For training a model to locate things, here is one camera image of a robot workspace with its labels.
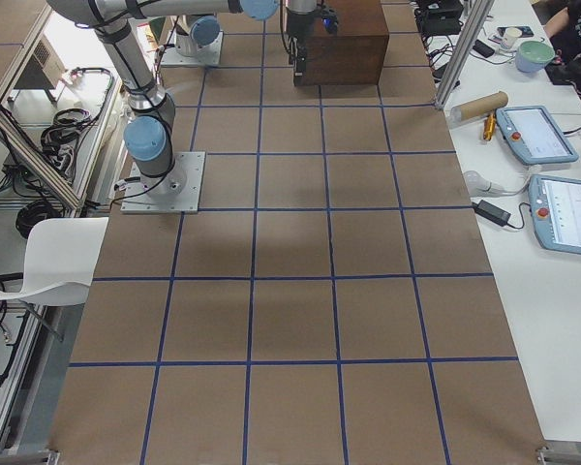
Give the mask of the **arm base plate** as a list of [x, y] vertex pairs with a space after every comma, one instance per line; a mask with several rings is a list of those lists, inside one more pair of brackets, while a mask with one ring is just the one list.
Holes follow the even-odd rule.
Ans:
[[142, 177], [132, 162], [130, 177], [138, 181], [128, 183], [126, 200], [120, 210], [125, 214], [197, 213], [203, 179], [206, 153], [175, 152], [174, 168], [157, 185], [157, 180]]
[[163, 68], [204, 68], [218, 67], [221, 60], [224, 32], [221, 31], [217, 38], [207, 46], [199, 46], [188, 36], [168, 37], [169, 45], [165, 47], [161, 58]]

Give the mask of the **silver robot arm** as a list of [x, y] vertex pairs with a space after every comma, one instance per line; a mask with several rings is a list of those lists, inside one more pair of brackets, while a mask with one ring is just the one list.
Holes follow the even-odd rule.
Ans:
[[175, 27], [175, 48], [185, 57], [195, 57], [204, 47], [211, 46], [222, 32], [214, 15], [182, 15]]
[[217, 38], [218, 13], [243, 14], [265, 21], [280, 7], [283, 44], [303, 72], [307, 62], [307, 38], [316, 21], [338, 29], [338, 18], [323, 1], [50, 1], [50, 7], [74, 25], [92, 29], [103, 44], [128, 91], [128, 104], [136, 119], [123, 139], [139, 169], [145, 194], [176, 195], [185, 185], [186, 172], [177, 166], [171, 134], [175, 104], [147, 65], [129, 22], [167, 16], [192, 16], [196, 27], [205, 27]]

